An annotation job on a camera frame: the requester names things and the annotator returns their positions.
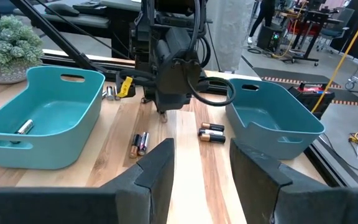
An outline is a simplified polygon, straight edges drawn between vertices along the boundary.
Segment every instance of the battery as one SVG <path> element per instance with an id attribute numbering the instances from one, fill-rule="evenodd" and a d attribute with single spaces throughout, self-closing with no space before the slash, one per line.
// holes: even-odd
<path id="1" fill-rule="evenodd" d="M 15 132 L 15 134 L 27 134 L 32 127 L 34 127 L 33 121 L 31 119 L 27 120 L 20 128 Z M 19 144 L 19 141 L 11 141 L 13 144 Z"/>
<path id="2" fill-rule="evenodd" d="M 137 157 L 137 151 L 139 150 L 137 144 L 139 142 L 139 139 L 140 139 L 140 134 L 135 134 L 132 140 L 131 151 L 129 152 L 129 157 L 131 159 L 135 159 Z"/>
<path id="3" fill-rule="evenodd" d="M 114 86 L 112 88 L 112 94 L 114 95 L 115 100 L 121 100 L 121 97 L 117 96 L 117 87 L 116 86 Z"/>
<path id="4" fill-rule="evenodd" d="M 201 134 L 200 139 L 202 141 L 217 142 L 217 143 L 224 143 L 226 141 L 226 137 L 217 136 L 214 134 Z"/>
<path id="5" fill-rule="evenodd" d="M 202 123 L 201 127 L 205 128 L 205 129 L 214 130 L 214 131 L 224 131 L 224 126 L 220 125 L 220 124 Z"/>
<path id="6" fill-rule="evenodd" d="M 149 144 L 149 134 L 144 132 L 142 135 L 142 140 L 138 145 L 139 146 L 139 150 L 137 151 L 138 155 L 144 156 L 144 154 L 146 154 L 148 144 Z"/>
<path id="7" fill-rule="evenodd" d="M 111 86 L 107 86 L 107 96 L 106 98 L 108 100 L 114 100 L 114 95 L 112 94 L 112 87 Z"/>
<path id="8" fill-rule="evenodd" d="M 102 100 L 105 99 L 106 96 L 107 96 L 107 91 L 103 91 L 103 93 L 102 93 Z"/>
<path id="9" fill-rule="evenodd" d="M 200 136 L 201 134 L 214 134 L 214 135 L 223 136 L 223 132 L 222 132 L 222 131 L 214 131 L 214 130 L 209 130 L 209 129 L 202 129 L 202 128 L 200 128 L 200 129 L 198 130 L 198 135 Z"/>

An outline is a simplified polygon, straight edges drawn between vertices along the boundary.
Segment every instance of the wooden table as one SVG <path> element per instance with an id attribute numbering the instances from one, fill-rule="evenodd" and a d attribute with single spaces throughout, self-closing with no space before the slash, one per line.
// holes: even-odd
<path id="1" fill-rule="evenodd" d="M 247 77 L 207 72 L 209 76 Z M 20 93 L 26 82 L 0 85 L 0 107 Z M 222 101 L 223 96 L 203 94 L 209 100 Z M 234 185 L 230 160 L 230 138 L 234 137 L 224 107 L 212 107 L 193 98 L 181 110 L 168 111 L 168 122 L 159 121 L 153 103 L 141 104 L 141 88 L 133 98 L 121 101 L 103 100 L 100 116 L 80 158 L 60 170 L 25 170 L 0 167 L 2 186 L 99 187 L 128 167 L 136 159 L 128 158 L 134 133 L 150 133 L 149 149 L 165 138 L 175 138 L 175 176 L 168 223 L 245 223 Z M 225 144 L 201 142 L 197 130 L 202 122 L 225 125 Z M 290 167 L 320 181 L 321 176 L 304 154 Z"/>

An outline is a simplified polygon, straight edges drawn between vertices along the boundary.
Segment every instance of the chair backrest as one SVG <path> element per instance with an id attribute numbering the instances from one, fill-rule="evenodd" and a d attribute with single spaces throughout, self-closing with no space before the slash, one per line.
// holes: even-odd
<path id="1" fill-rule="evenodd" d="M 347 26 L 347 23 L 353 16 L 354 9 L 348 9 L 346 7 L 337 7 L 336 9 L 339 11 L 339 13 L 334 14 L 333 19 L 338 19 L 343 22 L 341 22 L 340 24 L 335 24 L 335 25 L 330 24 L 330 25 L 328 25 L 327 28 L 331 29 L 331 30 L 342 31 L 342 28 Z"/>

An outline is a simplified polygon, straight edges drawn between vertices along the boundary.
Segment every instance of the succulent plant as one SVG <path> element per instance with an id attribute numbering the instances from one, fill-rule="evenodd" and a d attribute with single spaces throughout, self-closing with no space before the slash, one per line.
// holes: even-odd
<path id="1" fill-rule="evenodd" d="M 32 28 L 14 16 L 0 18 L 0 70 L 10 72 L 16 66 L 41 64 L 42 40 Z"/>

